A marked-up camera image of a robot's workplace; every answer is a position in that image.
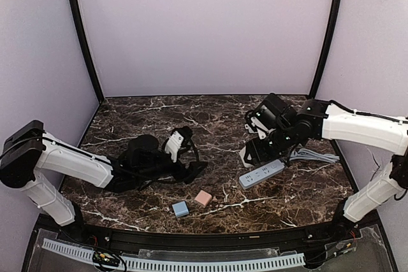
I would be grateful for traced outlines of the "pink plug adapter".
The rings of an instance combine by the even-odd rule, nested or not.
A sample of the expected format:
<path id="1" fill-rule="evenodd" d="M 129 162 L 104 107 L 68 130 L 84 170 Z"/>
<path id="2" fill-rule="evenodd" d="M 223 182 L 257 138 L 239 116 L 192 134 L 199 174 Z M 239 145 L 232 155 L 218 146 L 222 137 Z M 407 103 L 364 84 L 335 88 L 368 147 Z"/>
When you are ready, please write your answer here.
<path id="1" fill-rule="evenodd" d="M 197 196 L 194 198 L 194 201 L 203 207 L 206 207 L 209 202 L 212 200 L 212 195 L 204 190 L 200 190 Z"/>

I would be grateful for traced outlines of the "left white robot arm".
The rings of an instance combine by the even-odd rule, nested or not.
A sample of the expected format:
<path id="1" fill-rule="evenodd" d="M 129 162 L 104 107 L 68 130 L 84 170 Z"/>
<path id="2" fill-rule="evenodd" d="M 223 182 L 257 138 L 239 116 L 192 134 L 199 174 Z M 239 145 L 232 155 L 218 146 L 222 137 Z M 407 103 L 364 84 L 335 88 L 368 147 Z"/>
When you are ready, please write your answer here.
<path id="1" fill-rule="evenodd" d="M 149 182 L 189 184 L 207 167 L 187 127 L 173 129 L 164 145 L 153 135 L 129 140 L 118 157 L 96 155 L 73 147 L 46 132 L 33 120 L 10 136 L 1 154 L 1 183 L 27 195 L 65 228 L 80 229 L 83 216 L 43 175 L 46 169 L 86 181 L 113 193 L 144 189 Z"/>

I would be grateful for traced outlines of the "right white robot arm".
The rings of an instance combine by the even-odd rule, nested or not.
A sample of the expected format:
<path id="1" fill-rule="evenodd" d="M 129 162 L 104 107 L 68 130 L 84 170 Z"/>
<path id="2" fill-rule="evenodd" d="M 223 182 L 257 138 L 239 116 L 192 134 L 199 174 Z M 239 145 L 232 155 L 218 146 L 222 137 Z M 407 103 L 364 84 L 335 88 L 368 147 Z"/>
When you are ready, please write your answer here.
<path id="1" fill-rule="evenodd" d="M 384 169 L 356 194 L 341 201 L 332 223 L 346 227 L 389 198 L 407 192 L 407 119 L 349 109 L 330 100 L 306 100 L 299 110 L 269 94 L 245 115 L 246 130 L 256 137 L 240 151 L 245 167 L 287 161 L 308 140 L 342 140 L 391 152 Z"/>

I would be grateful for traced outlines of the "blue-grey power strip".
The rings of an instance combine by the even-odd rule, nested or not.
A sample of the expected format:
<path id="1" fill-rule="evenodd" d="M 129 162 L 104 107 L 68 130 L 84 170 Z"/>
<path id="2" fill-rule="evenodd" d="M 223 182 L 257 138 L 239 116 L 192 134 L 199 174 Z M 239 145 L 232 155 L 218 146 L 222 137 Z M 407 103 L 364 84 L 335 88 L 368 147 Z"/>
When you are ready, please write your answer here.
<path id="1" fill-rule="evenodd" d="M 244 190 L 247 190 L 275 175 L 278 175 L 285 169 L 285 167 L 286 165 L 280 160 L 269 162 L 260 168 L 242 175 L 239 178 L 239 184 Z"/>

